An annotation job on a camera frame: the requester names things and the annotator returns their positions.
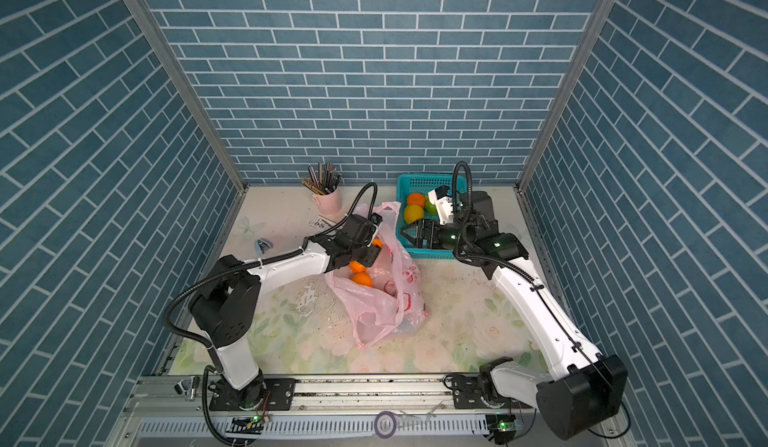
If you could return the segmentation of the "yellow lemon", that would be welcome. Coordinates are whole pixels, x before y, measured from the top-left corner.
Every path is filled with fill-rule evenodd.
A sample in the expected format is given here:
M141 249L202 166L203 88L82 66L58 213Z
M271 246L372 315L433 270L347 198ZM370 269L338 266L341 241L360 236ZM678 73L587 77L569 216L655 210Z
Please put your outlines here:
M417 205L406 205L403 211L404 222L409 225L425 217L425 210Z

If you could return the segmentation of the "orange fruit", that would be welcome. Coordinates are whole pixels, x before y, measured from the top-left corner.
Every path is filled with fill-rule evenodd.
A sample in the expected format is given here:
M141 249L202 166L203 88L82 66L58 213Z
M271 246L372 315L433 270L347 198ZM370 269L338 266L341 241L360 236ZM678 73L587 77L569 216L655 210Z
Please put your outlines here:
M366 286L366 287L373 287L372 278L366 272L354 273L350 277L350 280L353 281L354 283L358 284L358 285L362 285L362 286Z
M406 198L406 204L407 205L417 205L421 207L422 209L425 208L426 205L426 197L418 192L413 192L409 194Z

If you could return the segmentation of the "pink plastic bag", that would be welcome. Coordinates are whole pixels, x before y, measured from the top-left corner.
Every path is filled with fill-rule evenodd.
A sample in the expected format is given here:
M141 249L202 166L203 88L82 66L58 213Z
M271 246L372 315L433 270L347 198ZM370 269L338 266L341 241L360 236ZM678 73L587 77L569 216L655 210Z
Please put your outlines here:
M383 217L376 236L383 247L374 264L367 268L373 287L351 281L348 266L325 275L327 285L351 319L353 338L361 349L385 338L413 335L427 319L419 268L397 239L400 203L383 202L373 212Z

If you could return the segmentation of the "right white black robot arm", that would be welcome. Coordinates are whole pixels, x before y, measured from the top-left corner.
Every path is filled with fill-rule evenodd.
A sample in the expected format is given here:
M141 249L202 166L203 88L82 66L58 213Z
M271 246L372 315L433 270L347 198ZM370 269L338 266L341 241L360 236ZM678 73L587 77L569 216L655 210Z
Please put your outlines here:
M512 303L544 357L546 371L500 357L470 380L447 377L457 405L481 400L492 408L518 401L534 408L551 432L568 440L594 432L601 422L628 412L623 394L628 371L606 356L570 320L538 274L528 250L503 232L484 191L458 194L441 185L426 195L436 219L409 222L402 233L416 247L442 247L483 271Z

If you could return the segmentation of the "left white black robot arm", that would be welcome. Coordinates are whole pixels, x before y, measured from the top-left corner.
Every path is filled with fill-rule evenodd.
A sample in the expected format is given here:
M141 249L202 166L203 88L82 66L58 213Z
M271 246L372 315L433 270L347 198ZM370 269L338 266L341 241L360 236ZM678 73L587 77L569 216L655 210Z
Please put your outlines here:
M254 410L267 402L267 383L255 347L255 322L266 315L270 297L302 279L334 272L352 262L369 267L383 249L383 217L350 214L328 231L302 240L283 254L240 260L219 259L194 289L188 311L195 341L202 344L220 379L212 386L228 410Z

